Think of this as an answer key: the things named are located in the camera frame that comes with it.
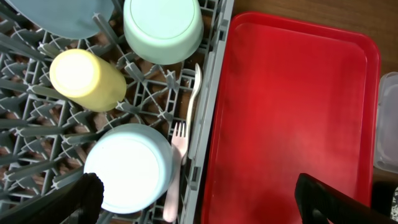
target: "yellow cup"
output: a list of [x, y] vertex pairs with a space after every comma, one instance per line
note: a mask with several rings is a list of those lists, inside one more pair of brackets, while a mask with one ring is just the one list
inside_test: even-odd
[[60, 53], [51, 64], [50, 79], [62, 95], [96, 112], [115, 108], [126, 94], [121, 72], [82, 49]]

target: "fork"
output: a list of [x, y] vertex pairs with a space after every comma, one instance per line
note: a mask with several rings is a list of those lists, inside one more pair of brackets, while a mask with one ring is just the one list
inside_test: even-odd
[[164, 203], [163, 219], [167, 222], [174, 222], [177, 219], [178, 198], [180, 187], [181, 162], [188, 151], [188, 136], [185, 132], [185, 123], [176, 123], [172, 138], [172, 148], [178, 156], [177, 168], [174, 179], [167, 191], [166, 202]]

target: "dish rack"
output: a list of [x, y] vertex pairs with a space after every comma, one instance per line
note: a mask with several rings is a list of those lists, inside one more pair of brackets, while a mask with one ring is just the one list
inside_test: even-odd
[[[95, 141], [120, 124], [152, 126], [170, 141], [175, 122], [186, 118], [199, 63], [203, 86], [175, 222], [193, 223], [233, 0], [199, 0], [205, 24], [200, 47], [184, 62], [170, 66], [145, 62], [129, 48], [123, 34], [123, 1], [113, 3], [109, 22], [93, 15], [101, 32], [80, 40], [52, 35], [0, 4], [0, 215], [11, 208], [24, 209], [79, 179]], [[84, 110], [52, 88], [51, 61], [72, 48], [100, 56], [125, 75], [127, 94], [114, 110]], [[129, 215], [103, 211], [98, 223], [162, 223], [164, 199], [165, 195]]]

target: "tray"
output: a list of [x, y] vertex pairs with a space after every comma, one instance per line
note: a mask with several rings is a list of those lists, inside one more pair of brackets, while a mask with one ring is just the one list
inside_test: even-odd
[[[175, 122], [186, 118], [199, 63], [203, 85], [182, 168], [176, 221], [193, 223], [233, 0], [198, 1], [203, 40], [192, 57], [171, 66], [146, 62], [129, 48], [123, 34], [123, 0], [112, 2], [115, 11], [109, 22], [100, 14], [93, 16], [101, 32], [80, 40], [46, 32], [0, 3], [0, 216], [77, 180], [95, 141], [117, 125], [146, 124], [171, 140]], [[93, 52], [125, 75], [127, 95], [115, 110], [84, 110], [52, 88], [51, 61], [70, 48]], [[164, 223], [164, 200], [165, 195], [134, 214], [103, 211], [98, 223]]]
[[202, 223], [301, 223], [301, 172], [369, 205], [374, 42], [249, 12], [231, 22], [225, 55]]

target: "plastic dish rack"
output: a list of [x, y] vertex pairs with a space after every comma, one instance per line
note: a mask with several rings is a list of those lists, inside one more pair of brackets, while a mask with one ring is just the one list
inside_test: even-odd
[[[117, 125], [147, 124], [171, 140], [175, 122], [185, 120], [199, 63], [203, 86], [189, 159], [182, 168], [176, 221], [193, 223], [233, 0], [199, 0], [205, 23], [199, 49], [186, 61], [164, 67], [145, 62], [131, 51], [123, 35], [123, 1], [113, 3], [116, 13], [109, 22], [93, 15], [101, 32], [81, 40], [52, 35], [0, 4], [0, 212], [23, 209], [79, 179], [95, 141]], [[51, 61], [71, 48], [88, 50], [125, 75], [127, 95], [115, 110], [84, 110], [52, 88]], [[98, 223], [162, 223], [164, 197], [135, 214], [103, 211]]]

